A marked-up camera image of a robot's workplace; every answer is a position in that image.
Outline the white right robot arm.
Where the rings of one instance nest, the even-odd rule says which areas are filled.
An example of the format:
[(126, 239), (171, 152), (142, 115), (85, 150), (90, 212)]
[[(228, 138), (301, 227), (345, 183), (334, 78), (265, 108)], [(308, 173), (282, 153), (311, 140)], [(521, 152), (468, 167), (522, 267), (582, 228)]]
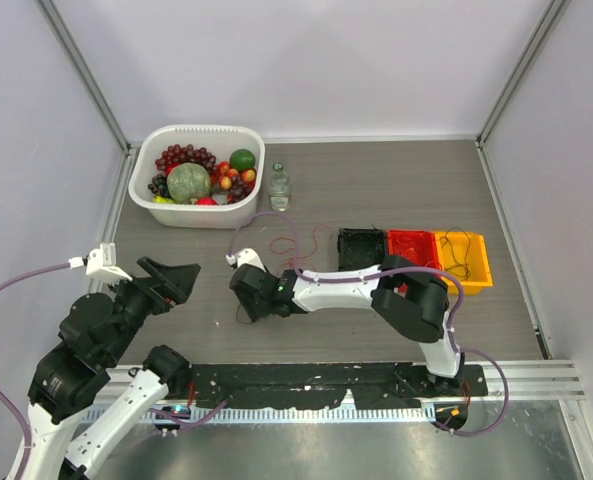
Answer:
[(354, 271), (296, 268), (279, 276), (270, 273), (251, 248), (227, 254), (226, 261), (233, 268), (229, 288), (252, 323), (328, 309), (370, 310), (420, 346), (433, 391), (448, 395), (464, 383), (465, 356), (453, 331), (464, 292), (449, 304), (447, 273), (397, 255)]

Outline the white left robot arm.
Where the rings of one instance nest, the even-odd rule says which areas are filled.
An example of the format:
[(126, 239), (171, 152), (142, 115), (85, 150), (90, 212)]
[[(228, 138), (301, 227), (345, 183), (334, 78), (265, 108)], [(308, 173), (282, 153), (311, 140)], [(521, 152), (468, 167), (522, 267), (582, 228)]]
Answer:
[(156, 346), (105, 413), (82, 434), (76, 432), (145, 320), (186, 303), (201, 270), (149, 257), (138, 264), (145, 276), (111, 269), (114, 294), (80, 297), (61, 322), (59, 344), (40, 360), (31, 381), (29, 425), (9, 478), (92, 479), (156, 402), (187, 391), (189, 361), (168, 346)]

